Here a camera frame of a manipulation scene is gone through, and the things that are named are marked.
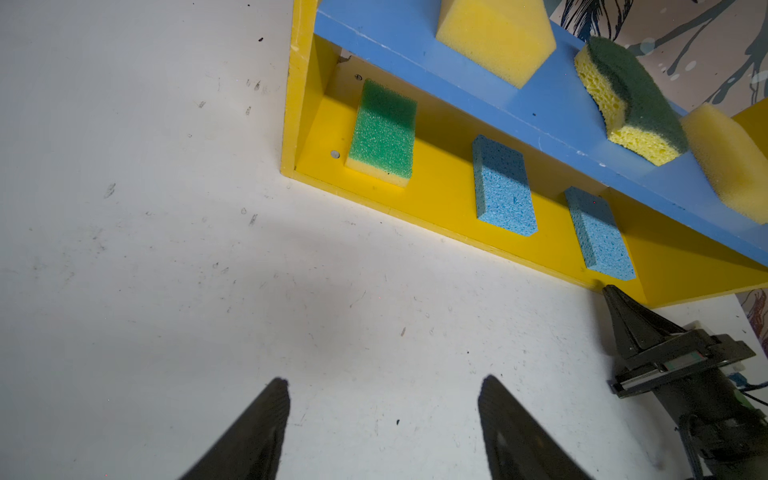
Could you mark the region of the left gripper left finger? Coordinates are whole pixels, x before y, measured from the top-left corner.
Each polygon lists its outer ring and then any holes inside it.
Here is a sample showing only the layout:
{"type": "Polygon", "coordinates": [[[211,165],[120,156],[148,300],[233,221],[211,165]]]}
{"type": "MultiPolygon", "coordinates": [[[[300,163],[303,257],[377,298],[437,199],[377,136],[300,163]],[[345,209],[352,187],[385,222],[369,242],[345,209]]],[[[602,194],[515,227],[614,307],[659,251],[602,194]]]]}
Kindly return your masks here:
{"type": "Polygon", "coordinates": [[[288,382],[275,378],[182,477],[274,479],[289,413],[288,382]]]}

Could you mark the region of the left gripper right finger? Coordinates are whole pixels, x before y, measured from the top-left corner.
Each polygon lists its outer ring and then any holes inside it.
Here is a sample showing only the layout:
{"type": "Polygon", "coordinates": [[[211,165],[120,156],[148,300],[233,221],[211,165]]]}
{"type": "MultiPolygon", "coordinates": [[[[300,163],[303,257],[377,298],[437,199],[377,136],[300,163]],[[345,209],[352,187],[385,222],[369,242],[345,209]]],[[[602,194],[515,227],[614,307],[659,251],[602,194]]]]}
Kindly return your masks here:
{"type": "Polygon", "coordinates": [[[493,480],[589,477],[495,376],[483,380],[477,405],[493,480]]]}

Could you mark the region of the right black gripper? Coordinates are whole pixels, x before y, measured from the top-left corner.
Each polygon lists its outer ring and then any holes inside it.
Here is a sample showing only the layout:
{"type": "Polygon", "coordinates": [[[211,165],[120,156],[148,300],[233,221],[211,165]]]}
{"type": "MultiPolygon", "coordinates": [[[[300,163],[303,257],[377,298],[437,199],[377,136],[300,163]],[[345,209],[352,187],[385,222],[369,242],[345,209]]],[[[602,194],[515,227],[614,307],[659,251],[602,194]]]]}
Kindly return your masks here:
{"type": "Polygon", "coordinates": [[[727,335],[686,332],[615,285],[602,292],[625,363],[612,392],[655,396],[676,425],[693,479],[765,479],[767,415],[721,370],[754,352],[727,335]]]}

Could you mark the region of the blue sponge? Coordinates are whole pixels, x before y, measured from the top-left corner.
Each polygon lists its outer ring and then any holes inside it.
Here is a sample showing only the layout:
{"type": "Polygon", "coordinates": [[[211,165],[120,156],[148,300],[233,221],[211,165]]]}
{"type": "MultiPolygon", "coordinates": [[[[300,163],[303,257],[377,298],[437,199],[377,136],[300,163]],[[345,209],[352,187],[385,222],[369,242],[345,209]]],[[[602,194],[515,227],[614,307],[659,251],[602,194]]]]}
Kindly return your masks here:
{"type": "Polygon", "coordinates": [[[538,225],[523,155],[478,135],[472,160],[477,218],[524,237],[535,234],[538,225]]]}
{"type": "Polygon", "coordinates": [[[621,281],[636,273],[608,202],[576,187],[565,191],[585,265],[621,281]]]}

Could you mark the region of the yellow sponge front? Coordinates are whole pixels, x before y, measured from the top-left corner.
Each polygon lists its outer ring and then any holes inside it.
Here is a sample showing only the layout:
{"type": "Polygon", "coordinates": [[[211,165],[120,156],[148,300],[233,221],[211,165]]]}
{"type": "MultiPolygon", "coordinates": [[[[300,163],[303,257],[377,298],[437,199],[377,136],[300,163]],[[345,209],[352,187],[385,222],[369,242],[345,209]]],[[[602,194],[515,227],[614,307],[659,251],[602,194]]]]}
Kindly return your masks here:
{"type": "Polygon", "coordinates": [[[681,120],[691,151],[720,201],[767,223],[767,101],[730,117],[705,103],[681,120]]]}

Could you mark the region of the blue sponge front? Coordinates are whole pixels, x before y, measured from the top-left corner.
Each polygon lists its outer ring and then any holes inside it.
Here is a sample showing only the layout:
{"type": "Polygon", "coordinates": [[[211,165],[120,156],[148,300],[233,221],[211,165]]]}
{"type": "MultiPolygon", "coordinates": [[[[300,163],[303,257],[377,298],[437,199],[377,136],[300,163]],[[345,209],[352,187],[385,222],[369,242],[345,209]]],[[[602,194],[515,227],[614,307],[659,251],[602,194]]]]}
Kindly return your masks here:
{"type": "Polygon", "coordinates": [[[535,234],[538,225],[523,155],[478,135],[472,160],[477,218],[524,237],[535,234]]]}

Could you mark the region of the dark green scrub sponge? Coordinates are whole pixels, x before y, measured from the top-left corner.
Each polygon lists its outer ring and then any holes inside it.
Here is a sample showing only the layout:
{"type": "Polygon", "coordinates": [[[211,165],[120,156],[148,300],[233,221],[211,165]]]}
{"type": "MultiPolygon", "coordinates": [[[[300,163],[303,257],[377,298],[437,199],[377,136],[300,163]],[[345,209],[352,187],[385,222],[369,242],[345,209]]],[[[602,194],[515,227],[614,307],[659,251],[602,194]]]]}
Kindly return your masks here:
{"type": "Polygon", "coordinates": [[[624,47],[592,37],[574,67],[603,118],[606,138],[655,166],[689,150],[679,117],[653,78],[624,47]]]}

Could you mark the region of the green topped yellow sponge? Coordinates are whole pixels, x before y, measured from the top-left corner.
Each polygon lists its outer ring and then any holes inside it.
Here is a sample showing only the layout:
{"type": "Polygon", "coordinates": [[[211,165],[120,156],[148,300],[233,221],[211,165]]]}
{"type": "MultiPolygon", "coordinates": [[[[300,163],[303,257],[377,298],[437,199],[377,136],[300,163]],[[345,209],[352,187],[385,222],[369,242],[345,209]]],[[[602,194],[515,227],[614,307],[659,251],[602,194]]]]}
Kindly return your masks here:
{"type": "Polygon", "coordinates": [[[365,81],[345,166],[405,188],[412,177],[417,102],[365,81]]]}

